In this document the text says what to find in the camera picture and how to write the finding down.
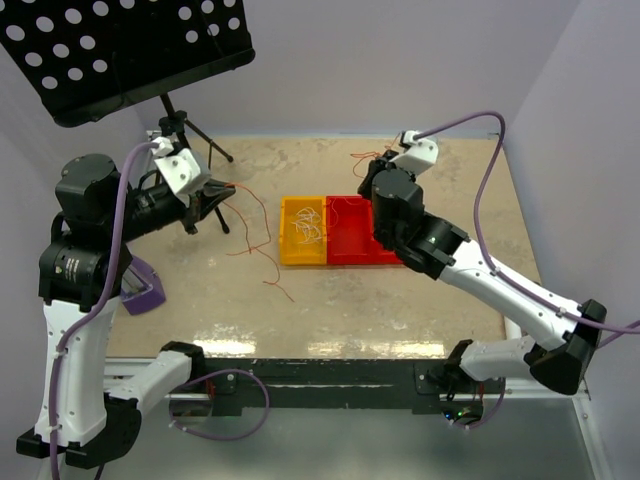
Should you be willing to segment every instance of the tripod stand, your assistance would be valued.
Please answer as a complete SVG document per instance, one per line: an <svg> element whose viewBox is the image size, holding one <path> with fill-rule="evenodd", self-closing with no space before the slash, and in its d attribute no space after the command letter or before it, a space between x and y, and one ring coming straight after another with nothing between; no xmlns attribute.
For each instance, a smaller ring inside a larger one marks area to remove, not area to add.
<svg viewBox="0 0 640 480"><path fill-rule="evenodd" d="M178 140L185 148L191 148L189 145L189 141L187 140L187 136L184 132L184 126L188 126L191 130L193 130L200 138L202 138L209 145L209 169L211 169L211 153L212 150L215 149L219 152L224 158L227 159L229 163L233 162L233 157L229 155L226 151L222 149L216 142L213 141L211 137L206 135L202 130L200 130L196 125L194 125L188 118L187 112L183 110L176 111L173 108L173 104L171 103L171 99L169 98L169 94L163 93L160 95L160 100L162 101L162 105L164 106L165 111L167 112L166 117L162 117L158 122L160 126L160 130L162 131L162 135L165 137L170 137L174 133ZM231 230L229 229L229 225L225 222L224 217L222 216L222 212L219 207L214 209L216 212L216 216L220 221L220 225L222 226L222 231L224 233L229 233Z"/></svg>

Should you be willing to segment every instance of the red wire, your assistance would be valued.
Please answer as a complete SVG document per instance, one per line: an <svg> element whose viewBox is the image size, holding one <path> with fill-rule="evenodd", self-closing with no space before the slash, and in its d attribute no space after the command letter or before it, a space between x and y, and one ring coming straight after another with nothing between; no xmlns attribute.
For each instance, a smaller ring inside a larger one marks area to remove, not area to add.
<svg viewBox="0 0 640 480"><path fill-rule="evenodd" d="M352 207L359 207L360 205L362 205L362 203L351 203L349 200L347 200L344 197L334 197L334 198L330 198L329 199L329 206L331 207L331 210L333 210L333 213L335 214L335 221L333 221L331 223L331 225L327 226L327 228L333 228L338 224L340 215L338 214L338 211L336 210L335 207L335 202L338 200L342 200L343 202L345 202L347 205L351 205Z"/></svg>
<svg viewBox="0 0 640 480"><path fill-rule="evenodd" d="M396 141L398 140L398 138L400 137L400 133L398 133L395 138L393 139L393 141L390 144L386 144L384 146L385 150L391 150L393 148L393 146L396 144ZM353 166L353 168L351 169L351 171L353 172L353 174L358 177L358 178L364 178L362 175L360 175L359 173L356 172L356 167L358 165L360 165L360 163L362 163L363 160L367 159L367 158L376 158L379 157L381 155L380 152L364 152L364 153L350 153L349 155L351 155L353 158L358 158L359 160L356 162L356 164Z"/></svg>
<svg viewBox="0 0 640 480"><path fill-rule="evenodd" d="M244 253L251 254L251 252L253 252L255 250L258 253L260 253L261 255L264 255L265 257L267 257L269 260L271 260L273 265L276 267L277 278L276 278L275 282L268 282L266 280L263 280L262 283L264 283L266 285L270 285L272 287L278 287L280 290L282 290L282 292L287 296L287 298L289 300L291 300L292 302L295 302L295 300L291 297L291 295L289 295L289 293L281 285L278 284L278 282L280 282L280 277L281 277L280 276L280 266L278 265L278 263L273 259L273 257L271 257L271 255L269 255L268 253L265 253L262 250L260 250L260 247L264 247L265 245L268 245L269 243L271 243L271 240L272 240L271 230L269 229L269 217L267 215L267 208L265 207L264 203L262 202L262 200L260 200L258 198L258 196L255 193L253 193L251 191L250 188L248 188L248 187L246 187L244 185L241 185L239 183L228 183L225 186L233 186L233 187L242 188L243 190L246 190L247 192L249 192L251 194L251 196L256 199L256 201L262 207L262 212L264 214L264 225L265 225L265 229L267 231L267 237L268 237L268 240L266 242L263 242L260 245L252 247L251 243L249 241L249 225L247 224L246 220L244 219L244 217L242 216L242 214L240 213L239 210L237 210L236 208L232 207L231 205L229 205L228 203L225 202L225 205L227 207L229 207L231 210L233 210L236 213L236 215L238 215L240 217L240 220L242 220L242 223L244 224L244 228L245 228L245 239L247 241L247 250L244 250L242 252L236 252L236 253L227 253L227 255L230 256L230 257L235 257L235 256L238 256L238 255L242 255Z"/></svg>
<svg viewBox="0 0 640 480"><path fill-rule="evenodd" d="M211 380L207 380L205 385L207 387L207 395L209 396L209 399L213 401L216 394L216 387L213 385Z"/></svg>

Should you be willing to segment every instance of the cable clip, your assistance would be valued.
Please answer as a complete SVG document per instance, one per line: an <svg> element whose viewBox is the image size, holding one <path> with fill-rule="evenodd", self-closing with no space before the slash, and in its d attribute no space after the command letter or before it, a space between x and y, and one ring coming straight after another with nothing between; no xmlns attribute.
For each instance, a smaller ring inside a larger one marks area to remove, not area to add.
<svg viewBox="0 0 640 480"><path fill-rule="evenodd" d="M57 424L57 425L54 425L53 427L48 426L47 428L44 429L44 431L50 434L51 432L54 432L56 430L61 430L61 429L62 429L62 425Z"/></svg>
<svg viewBox="0 0 640 480"><path fill-rule="evenodd" d="M166 137L158 137L152 140L157 147L151 147L151 153L154 157L165 157L173 152L173 145L171 140Z"/></svg>

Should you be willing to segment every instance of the yellow tray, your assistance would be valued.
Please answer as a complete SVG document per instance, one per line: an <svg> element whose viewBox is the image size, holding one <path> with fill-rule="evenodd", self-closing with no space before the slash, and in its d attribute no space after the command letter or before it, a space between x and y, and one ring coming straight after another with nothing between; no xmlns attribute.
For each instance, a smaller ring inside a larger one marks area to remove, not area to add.
<svg viewBox="0 0 640 480"><path fill-rule="evenodd" d="M282 197L280 207L280 263L283 265L327 264L326 197ZM300 210L311 208L322 217L322 241L303 243L305 235L294 225Z"/></svg>

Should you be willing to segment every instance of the plastic tray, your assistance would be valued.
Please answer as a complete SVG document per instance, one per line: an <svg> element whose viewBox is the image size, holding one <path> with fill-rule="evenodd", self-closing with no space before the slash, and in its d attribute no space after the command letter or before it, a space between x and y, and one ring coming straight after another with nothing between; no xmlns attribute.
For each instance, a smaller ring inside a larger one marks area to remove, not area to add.
<svg viewBox="0 0 640 480"><path fill-rule="evenodd" d="M311 208L321 217L319 242L304 243L305 234L297 229L298 212ZM280 263L283 265L327 264L326 197L283 197L280 207Z"/></svg>
<svg viewBox="0 0 640 480"><path fill-rule="evenodd" d="M373 238L371 202L360 196L327 197L327 263L400 264L395 253Z"/></svg>

